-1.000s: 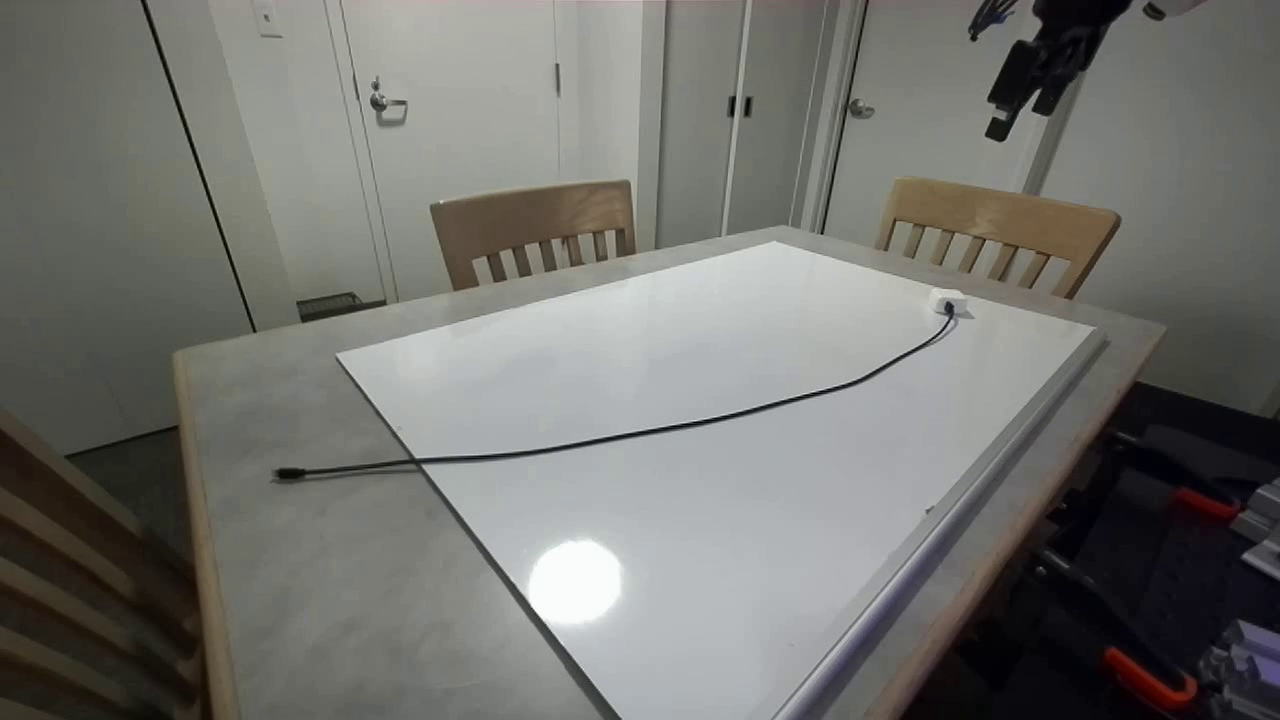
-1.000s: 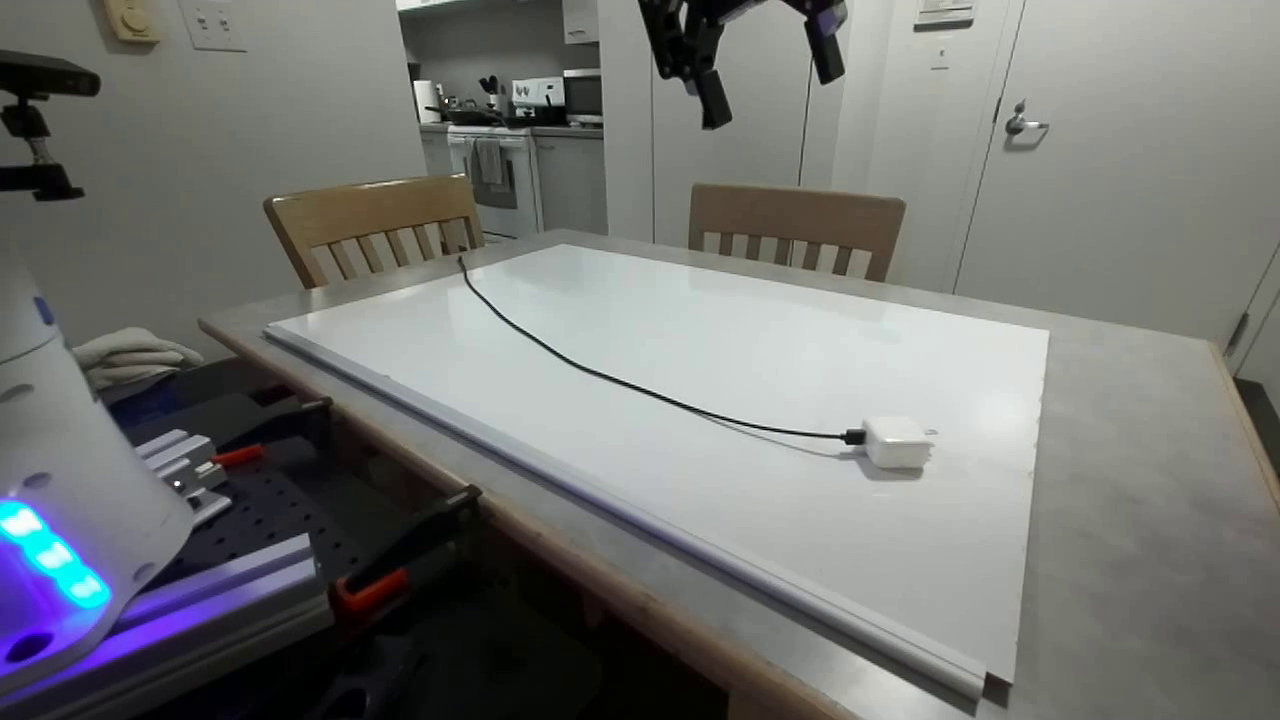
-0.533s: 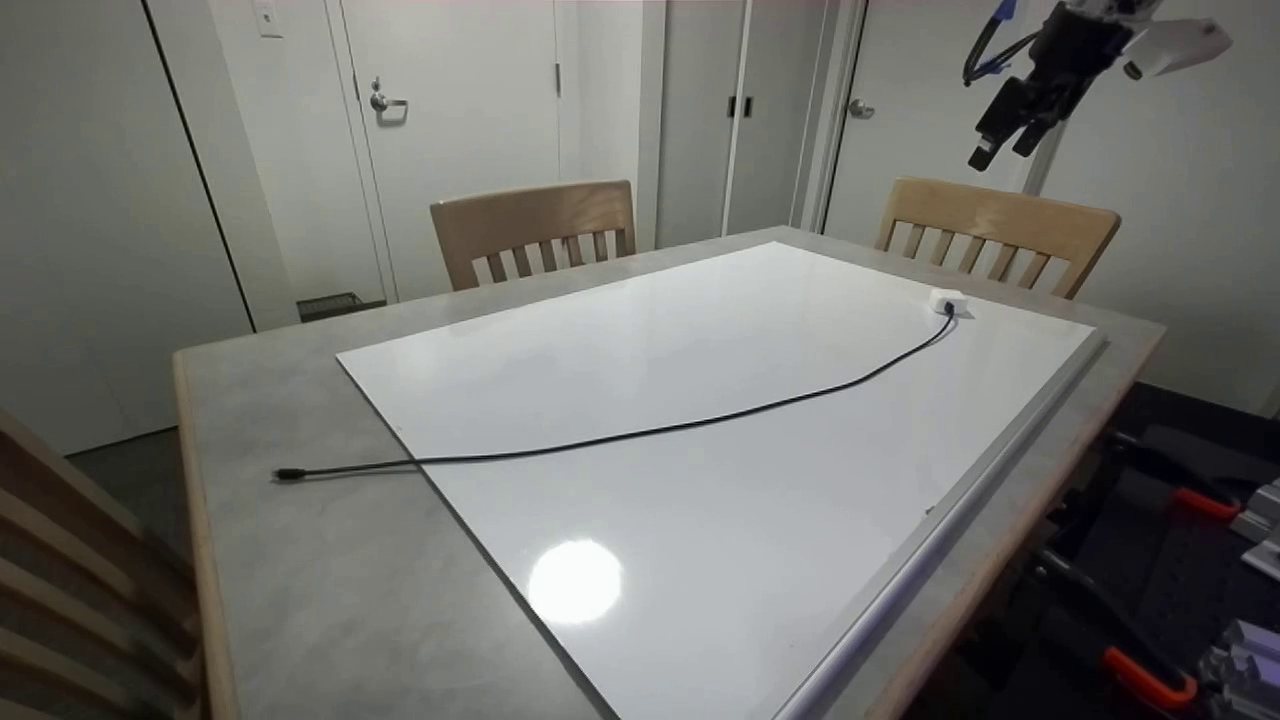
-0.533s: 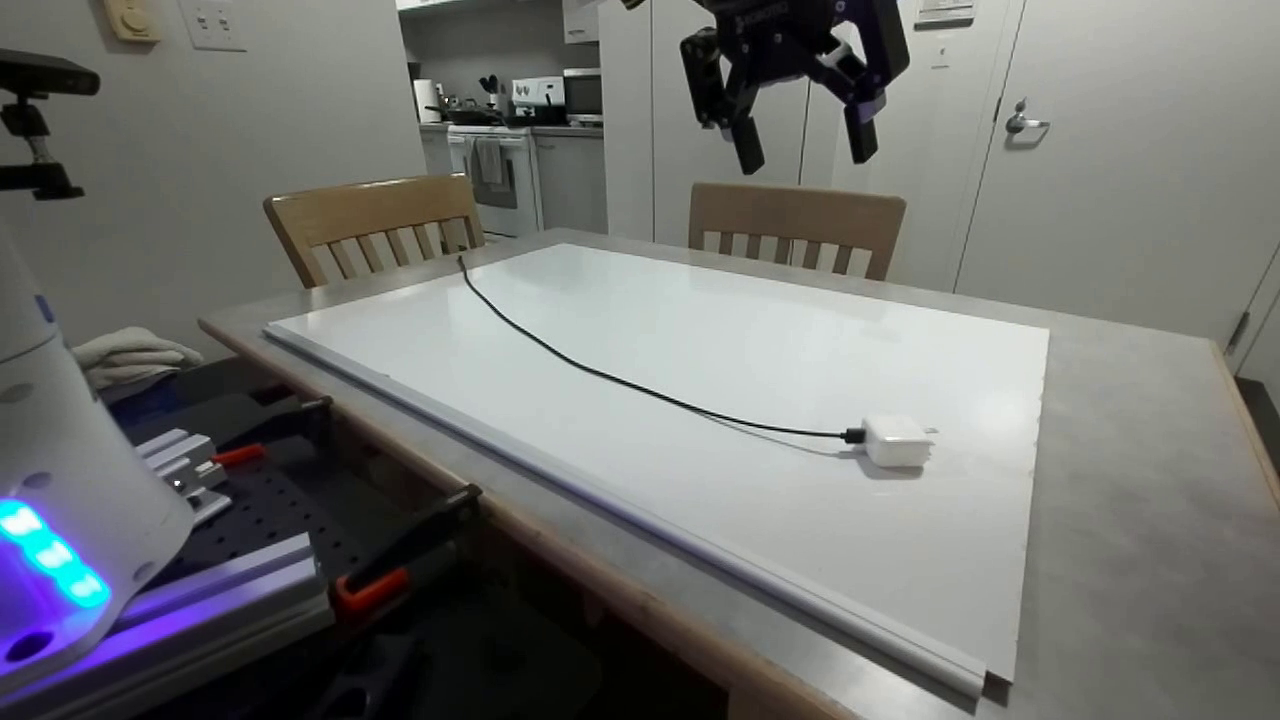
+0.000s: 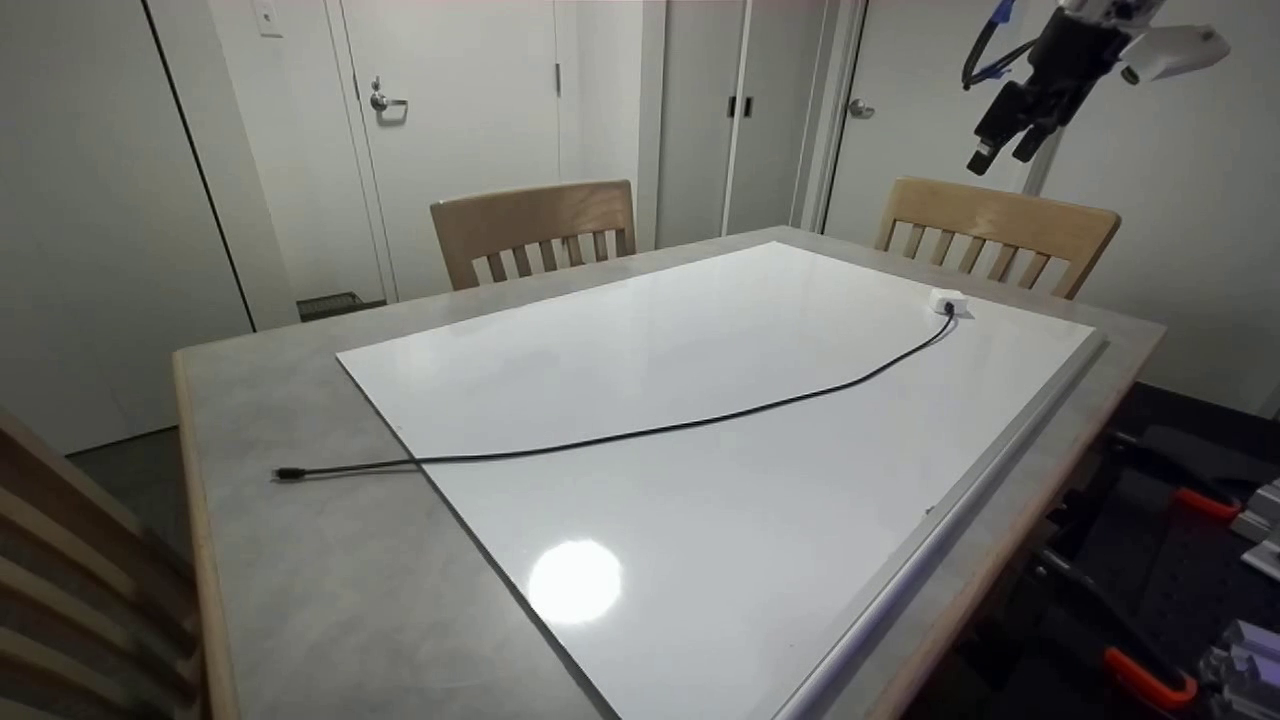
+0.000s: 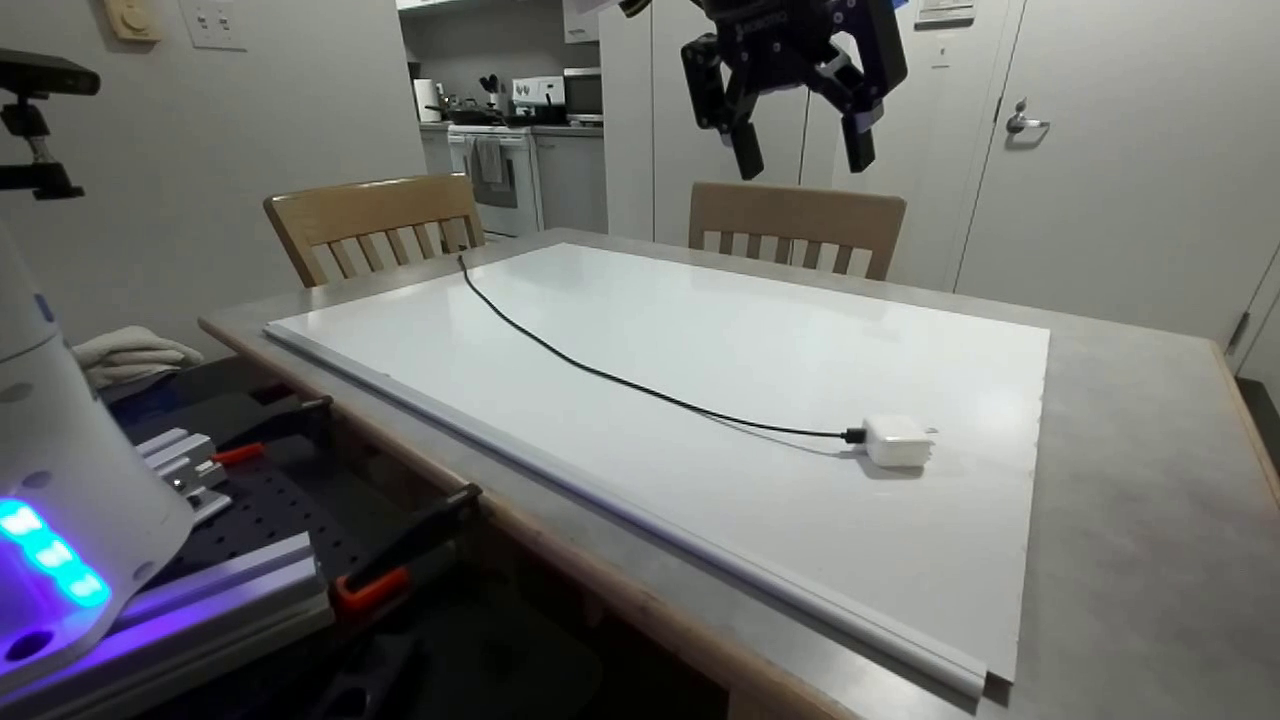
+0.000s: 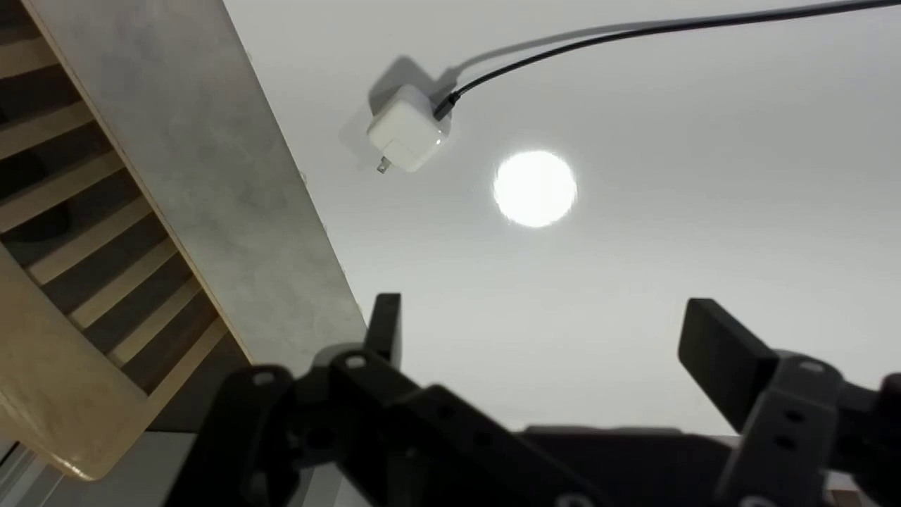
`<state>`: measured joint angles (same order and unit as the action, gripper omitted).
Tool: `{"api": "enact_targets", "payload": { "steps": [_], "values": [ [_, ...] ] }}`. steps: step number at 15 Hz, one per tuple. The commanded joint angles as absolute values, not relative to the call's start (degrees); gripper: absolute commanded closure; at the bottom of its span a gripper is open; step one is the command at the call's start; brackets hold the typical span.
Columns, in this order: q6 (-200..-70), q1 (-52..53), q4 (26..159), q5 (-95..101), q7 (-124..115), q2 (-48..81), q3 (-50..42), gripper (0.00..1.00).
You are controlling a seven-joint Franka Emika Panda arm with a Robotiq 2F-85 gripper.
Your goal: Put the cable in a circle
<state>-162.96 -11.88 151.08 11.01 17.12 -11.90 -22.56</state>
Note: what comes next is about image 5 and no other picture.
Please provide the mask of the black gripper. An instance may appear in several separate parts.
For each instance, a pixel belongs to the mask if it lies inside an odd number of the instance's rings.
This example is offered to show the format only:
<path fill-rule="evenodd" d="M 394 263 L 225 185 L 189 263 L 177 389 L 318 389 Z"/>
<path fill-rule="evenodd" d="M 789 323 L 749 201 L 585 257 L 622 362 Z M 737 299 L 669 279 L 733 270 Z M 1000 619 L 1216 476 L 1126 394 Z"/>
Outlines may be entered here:
<path fill-rule="evenodd" d="M 1015 119 L 1034 125 L 1012 148 L 1022 163 L 1030 163 L 1044 148 L 1044 142 L 1075 115 L 1092 84 L 1112 73 L 1126 44 L 1129 32 L 1089 26 L 1067 14 L 1055 14 L 1044 26 L 1036 47 L 1030 52 L 1034 77 L 1015 90 Z M 1012 138 L 1012 125 L 981 119 L 967 174 L 986 176 Z"/>

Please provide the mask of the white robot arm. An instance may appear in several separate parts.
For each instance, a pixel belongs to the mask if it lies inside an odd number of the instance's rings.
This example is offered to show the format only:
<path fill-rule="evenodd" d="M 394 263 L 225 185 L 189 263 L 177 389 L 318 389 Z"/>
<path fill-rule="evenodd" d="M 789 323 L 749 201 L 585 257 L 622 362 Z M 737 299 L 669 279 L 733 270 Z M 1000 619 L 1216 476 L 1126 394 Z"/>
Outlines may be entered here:
<path fill-rule="evenodd" d="M 1034 40 L 988 60 L 991 36 L 1015 10 L 1015 0 L 995 0 L 959 63 L 959 90 L 1000 84 L 976 125 L 967 174 L 986 176 L 1003 146 L 1030 163 L 1042 146 L 1081 114 L 1097 81 L 1116 70 L 1162 6 L 1164 0 L 1062 0 Z"/>

